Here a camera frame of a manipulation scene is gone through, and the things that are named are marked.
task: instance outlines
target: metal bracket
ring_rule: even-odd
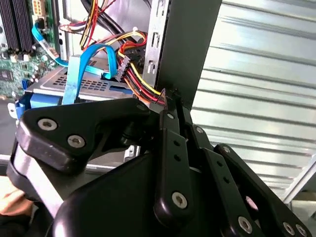
[[[143,72],[143,79],[151,86],[156,83],[170,2],[171,0],[152,2]]]

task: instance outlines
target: human hand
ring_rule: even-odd
[[[0,176],[0,215],[31,215],[33,203],[6,176]]]

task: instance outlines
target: circuit board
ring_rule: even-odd
[[[55,45],[54,19],[52,0],[45,0],[46,9],[46,28],[44,29],[45,38],[53,48]],[[33,19],[32,0],[28,0],[31,19]],[[48,54],[39,46],[37,49],[25,58],[13,59],[3,57],[7,51],[5,43],[0,44],[0,99],[12,98],[12,95],[22,95],[22,82],[28,85],[36,83],[42,76],[56,68],[56,64],[50,59]]]

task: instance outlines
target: yellow wire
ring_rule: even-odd
[[[133,87],[131,86],[131,84],[128,82],[127,79],[124,78],[124,81],[127,83],[128,87],[133,91],[133,93],[138,97],[138,99],[140,99],[141,101],[143,101],[144,103],[149,103],[150,102],[148,100],[146,100],[145,98],[143,98],[139,93],[137,93]]]
[[[118,55],[121,56],[122,58],[125,57],[124,54],[122,54],[120,51],[118,51]],[[145,87],[147,87],[149,90],[151,90],[153,93],[157,94],[157,95],[161,95],[161,93],[159,91],[156,91],[155,89],[153,89],[150,85],[148,85],[143,79],[142,77],[139,75],[135,65],[133,63],[130,63],[134,73],[137,75],[138,79],[142,82],[143,85],[145,85]]]
[[[93,16],[93,13],[94,13],[94,6],[95,6],[95,0],[93,0],[93,3],[92,3],[92,15],[88,19],[88,25],[86,27],[85,32],[83,32],[83,38],[82,38],[82,41],[80,42],[80,46],[81,47],[83,47],[83,42],[84,42],[85,38],[88,37],[87,36],[87,32],[88,32],[88,29],[90,28],[90,25],[91,25],[91,22],[92,22],[92,16]]]
[[[130,36],[139,36],[139,37],[141,37],[143,40],[145,39],[145,37],[144,37],[141,33],[137,32],[137,31],[134,31],[134,32],[130,32],[130,33],[127,33],[127,34],[125,34],[125,35],[122,35],[122,36],[120,36],[120,37],[118,37],[118,38],[116,38],[116,39],[113,39],[113,40],[111,40],[110,42],[108,42],[108,43],[106,43],[106,44],[107,44],[107,45],[111,45],[111,44],[115,43],[115,42],[118,41],[118,40],[121,40],[121,39],[130,37]]]

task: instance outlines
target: white connector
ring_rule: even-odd
[[[32,6],[35,16],[46,16],[45,0],[32,0]]]

